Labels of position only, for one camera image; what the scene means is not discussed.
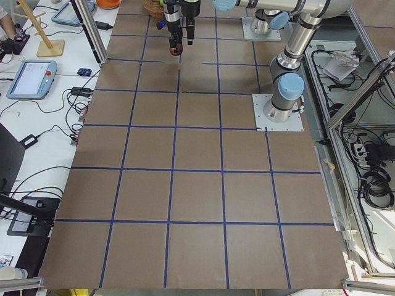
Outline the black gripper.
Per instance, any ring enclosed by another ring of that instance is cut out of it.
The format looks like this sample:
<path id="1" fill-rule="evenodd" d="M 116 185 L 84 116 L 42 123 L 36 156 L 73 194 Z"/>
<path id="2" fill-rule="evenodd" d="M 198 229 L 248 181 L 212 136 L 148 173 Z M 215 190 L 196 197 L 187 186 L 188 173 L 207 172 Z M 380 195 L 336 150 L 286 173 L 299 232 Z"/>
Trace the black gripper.
<path id="1" fill-rule="evenodd" d="M 181 13 L 186 18 L 195 18 L 200 14 L 200 0 L 181 0 Z"/>
<path id="2" fill-rule="evenodd" d="M 182 44 L 183 30 L 180 21 L 169 22 L 167 21 L 167 28 L 170 32 L 169 45 L 175 47 L 178 43 Z M 187 43 L 192 45 L 194 41 L 194 18 L 186 19 L 186 32 L 187 32 Z"/>

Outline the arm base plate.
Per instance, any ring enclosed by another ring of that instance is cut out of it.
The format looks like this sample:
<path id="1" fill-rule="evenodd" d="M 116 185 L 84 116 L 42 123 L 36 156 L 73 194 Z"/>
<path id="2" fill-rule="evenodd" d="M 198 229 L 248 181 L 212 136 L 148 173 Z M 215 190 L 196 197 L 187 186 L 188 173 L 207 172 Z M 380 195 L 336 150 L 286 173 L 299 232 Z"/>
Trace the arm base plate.
<path id="1" fill-rule="evenodd" d="M 303 132 L 301 113 L 294 102 L 290 110 L 278 110 L 272 105 L 272 94 L 253 94 L 252 104 L 257 131 Z"/>
<path id="2" fill-rule="evenodd" d="M 242 17 L 243 35 L 247 41 L 280 42 L 278 30 L 272 30 L 268 23 L 255 17 Z"/>

